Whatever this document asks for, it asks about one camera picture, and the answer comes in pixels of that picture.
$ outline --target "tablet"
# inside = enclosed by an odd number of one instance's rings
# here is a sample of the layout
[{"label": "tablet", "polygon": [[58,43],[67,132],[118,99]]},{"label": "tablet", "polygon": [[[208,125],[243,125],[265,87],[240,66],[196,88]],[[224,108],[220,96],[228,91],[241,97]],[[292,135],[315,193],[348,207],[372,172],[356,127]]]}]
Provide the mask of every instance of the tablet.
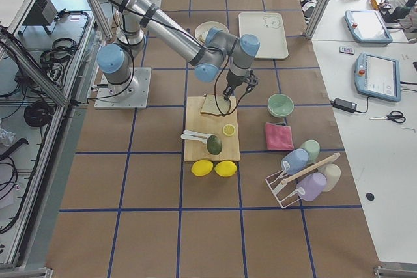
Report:
[{"label": "tablet", "polygon": [[353,38],[359,43],[387,45],[392,42],[391,34],[378,11],[348,10],[345,20]]},{"label": "tablet", "polygon": [[399,61],[362,52],[356,62],[354,84],[360,94],[400,101]]}]

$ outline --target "bread slice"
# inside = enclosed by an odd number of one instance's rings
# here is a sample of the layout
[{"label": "bread slice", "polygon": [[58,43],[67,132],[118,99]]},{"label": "bread slice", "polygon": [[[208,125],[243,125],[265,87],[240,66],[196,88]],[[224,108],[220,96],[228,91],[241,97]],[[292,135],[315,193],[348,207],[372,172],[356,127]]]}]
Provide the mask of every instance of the bread slice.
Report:
[{"label": "bread slice", "polygon": [[203,106],[200,110],[201,114],[210,114],[220,116],[227,114],[230,111],[231,102],[230,100],[225,100],[223,96],[216,96],[217,105],[220,109],[217,108],[216,100],[213,94],[208,94],[204,100]]}]

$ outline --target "wooden stick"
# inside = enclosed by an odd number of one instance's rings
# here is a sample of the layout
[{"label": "wooden stick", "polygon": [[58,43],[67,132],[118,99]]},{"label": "wooden stick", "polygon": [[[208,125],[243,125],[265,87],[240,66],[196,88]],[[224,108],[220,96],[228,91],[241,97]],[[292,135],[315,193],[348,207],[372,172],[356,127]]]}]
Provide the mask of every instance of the wooden stick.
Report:
[{"label": "wooden stick", "polygon": [[284,178],[283,180],[281,180],[280,184],[286,185],[289,182],[292,182],[293,180],[297,179],[298,177],[300,177],[300,176],[302,176],[302,175],[304,175],[304,174],[306,174],[308,172],[311,172],[312,170],[314,170],[314,169],[316,169],[316,168],[318,168],[320,166],[323,166],[323,165],[326,165],[327,163],[331,163],[331,162],[336,161],[339,157],[340,157],[340,153],[339,152],[333,153],[328,158],[325,158],[324,160],[321,160],[320,162],[317,162],[316,164],[310,165],[306,169],[303,169],[302,171],[299,171],[298,173],[295,173],[291,177]]}]

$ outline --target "avocado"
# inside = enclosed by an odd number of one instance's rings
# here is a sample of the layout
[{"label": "avocado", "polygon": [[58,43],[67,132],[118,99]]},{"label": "avocado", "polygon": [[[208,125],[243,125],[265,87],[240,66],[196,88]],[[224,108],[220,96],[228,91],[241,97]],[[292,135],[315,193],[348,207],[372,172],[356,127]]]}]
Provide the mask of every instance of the avocado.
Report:
[{"label": "avocado", "polygon": [[207,139],[207,150],[211,154],[219,154],[222,151],[223,145],[219,137],[211,135]]}]

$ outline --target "pink towel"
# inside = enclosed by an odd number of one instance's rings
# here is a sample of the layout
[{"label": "pink towel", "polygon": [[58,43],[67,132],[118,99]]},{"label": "pink towel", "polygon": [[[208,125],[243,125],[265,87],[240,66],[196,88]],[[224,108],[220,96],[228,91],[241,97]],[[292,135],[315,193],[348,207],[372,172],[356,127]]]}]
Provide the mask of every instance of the pink towel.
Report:
[{"label": "pink towel", "polygon": [[265,137],[268,150],[294,150],[290,126],[265,123]]}]

